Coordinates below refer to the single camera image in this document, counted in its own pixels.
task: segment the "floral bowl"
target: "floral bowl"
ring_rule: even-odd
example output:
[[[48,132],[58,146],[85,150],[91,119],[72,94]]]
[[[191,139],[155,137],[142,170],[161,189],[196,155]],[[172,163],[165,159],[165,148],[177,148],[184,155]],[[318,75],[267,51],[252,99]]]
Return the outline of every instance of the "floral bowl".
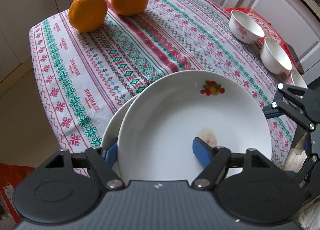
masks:
[[[229,28],[238,40],[251,44],[265,36],[261,26],[249,15],[239,10],[231,11]]]

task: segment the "ribbed gray surface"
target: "ribbed gray surface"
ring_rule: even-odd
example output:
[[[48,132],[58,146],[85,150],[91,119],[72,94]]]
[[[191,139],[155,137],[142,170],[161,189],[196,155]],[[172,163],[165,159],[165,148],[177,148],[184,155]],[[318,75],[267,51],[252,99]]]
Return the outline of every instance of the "ribbed gray surface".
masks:
[[[223,212],[209,192],[186,181],[133,181],[110,191],[89,215],[63,226],[22,222],[17,230],[301,230],[295,223],[270,228],[249,226]]]

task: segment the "table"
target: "table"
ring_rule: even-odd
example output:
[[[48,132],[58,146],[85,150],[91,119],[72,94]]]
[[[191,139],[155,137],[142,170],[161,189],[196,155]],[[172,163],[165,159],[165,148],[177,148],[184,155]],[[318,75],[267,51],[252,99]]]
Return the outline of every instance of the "table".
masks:
[[[29,33],[34,73],[48,120],[62,148],[82,152],[101,143],[115,112],[157,79],[204,69],[243,86],[261,108],[277,79],[231,34],[230,14],[211,0],[149,0],[140,15],[117,15],[108,1],[104,25],[80,34],[68,11]],[[269,119],[272,160],[282,167],[296,124]]]

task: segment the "baseboard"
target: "baseboard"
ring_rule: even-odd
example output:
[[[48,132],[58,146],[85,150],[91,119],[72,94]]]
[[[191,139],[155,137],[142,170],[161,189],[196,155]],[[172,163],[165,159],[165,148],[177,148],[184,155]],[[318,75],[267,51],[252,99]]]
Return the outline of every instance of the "baseboard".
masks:
[[[32,70],[31,58],[24,61],[0,83],[0,97],[6,93],[19,79]]]

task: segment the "fruit print on plate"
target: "fruit print on plate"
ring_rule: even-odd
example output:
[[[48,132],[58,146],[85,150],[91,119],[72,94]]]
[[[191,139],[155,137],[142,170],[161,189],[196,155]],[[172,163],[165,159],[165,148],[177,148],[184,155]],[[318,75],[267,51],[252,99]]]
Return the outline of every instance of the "fruit print on plate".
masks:
[[[225,89],[221,87],[221,84],[218,84],[217,82],[211,80],[207,80],[205,82],[205,85],[203,85],[203,89],[200,91],[201,94],[206,94],[207,96],[216,96],[219,93],[223,94],[225,92]]]

